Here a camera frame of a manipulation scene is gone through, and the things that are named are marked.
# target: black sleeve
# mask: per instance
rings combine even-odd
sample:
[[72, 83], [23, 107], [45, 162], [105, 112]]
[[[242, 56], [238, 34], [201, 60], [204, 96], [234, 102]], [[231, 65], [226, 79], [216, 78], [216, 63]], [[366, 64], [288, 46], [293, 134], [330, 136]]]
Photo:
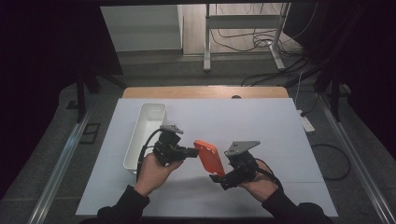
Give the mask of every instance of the black sleeve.
[[262, 207], [270, 212], [277, 223], [331, 224], [320, 206], [314, 203], [300, 203], [296, 206], [285, 193], [278, 189]]
[[84, 220], [80, 224], [137, 223], [148, 204], [149, 198], [128, 186], [116, 205], [99, 209], [97, 218]]

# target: white container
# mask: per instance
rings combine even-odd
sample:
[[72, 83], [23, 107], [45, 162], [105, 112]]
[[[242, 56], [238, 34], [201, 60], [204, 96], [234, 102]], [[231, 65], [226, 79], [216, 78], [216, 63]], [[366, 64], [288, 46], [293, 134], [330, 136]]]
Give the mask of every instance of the white container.
[[[132, 175], [136, 174], [137, 161], [142, 150], [142, 146], [146, 144], [149, 136], [166, 121], [166, 108], [164, 104], [143, 104], [140, 108], [139, 116], [131, 142], [124, 158], [124, 168]], [[150, 146], [158, 141], [161, 132], [156, 133], [148, 143], [145, 156], [152, 152]]]

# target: metal rail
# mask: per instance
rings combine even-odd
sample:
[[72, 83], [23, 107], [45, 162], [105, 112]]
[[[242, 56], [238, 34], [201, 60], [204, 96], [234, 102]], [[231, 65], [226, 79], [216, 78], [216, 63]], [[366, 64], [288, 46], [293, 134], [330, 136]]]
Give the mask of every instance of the metal rail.
[[380, 188], [373, 180], [372, 176], [368, 172], [367, 168], [365, 167], [361, 157], [359, 156], [358, 151], [353, 146], [352, 142], [350, 141], [349, 137], [347, 136], [346, 131], [344, 130], [343, 125], [341, 122], [337, 122], [335, 118], [332, 116], [332, 112], [330, 111], [329, 102], [325, 99], [320, 97], [320, 102], [322, 104], [322, 108], [326, 114], [327, 119], [329, 120], [332, 128], [337, 135], [338, 139], [340, 140], [346, 154], [350, 158], [350, 161], [355, 169], [356, 175], [358, 176], [361, 184], [363, 185], [364, 189], [366, 190], [367, 195], [369, 196], [372, 204], [378, 213], [379, 217], [384, 224], [395, 224], [396, 220], [392, 211], [390, 211], [389, 205], [385, 200], [383, 194], [381, 193]]
[[94, 101], [89, 105], [89, 108], [85, 113], [85, 116], [82, 118], [82, 121], [80, 123], [76, 123], [75, 127], [73, 128], [73, 131], [71, 132], [69, 139], [64, 146], [64, 150], [62, 151], [62, 154], [49, 177], [49, 181], [47, 182], [46, 187], [44, 187], [44, 190], [41, 193], [41, 196], [35, 205], [35, 209], [33, 210], [33, 213], [27, 223], [38, 224], [44, 222], [47, 213], [50, 210], [50, 206], [52, 205], [53, 199], [55, 198], [56, 192], [58, 191], [58, 188], [64, 179], [64, 174], [66, 173], [67, 167], [78, 145], [78, 140], [84, 132], [85, 126], [87, 125], [87, 122], [91, 116], [93, 104]]

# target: wall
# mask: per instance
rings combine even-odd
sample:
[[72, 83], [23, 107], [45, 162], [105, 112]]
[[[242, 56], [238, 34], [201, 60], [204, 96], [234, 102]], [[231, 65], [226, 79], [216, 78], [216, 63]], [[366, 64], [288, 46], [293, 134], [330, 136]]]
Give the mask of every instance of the wall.
[[181, 49], [178, 6], [101, 7], [116, 51]]

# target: orange object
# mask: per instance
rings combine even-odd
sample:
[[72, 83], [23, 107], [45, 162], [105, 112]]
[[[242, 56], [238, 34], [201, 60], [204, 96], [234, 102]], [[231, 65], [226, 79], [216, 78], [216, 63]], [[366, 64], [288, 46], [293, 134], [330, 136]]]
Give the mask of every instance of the orange object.
[[196, 140], [194, 146], [199, 150], [199, 158], [204, 168], [211, 174], [224, 176], [224, 169], [221, 164], [218, 149], [204, 141]]

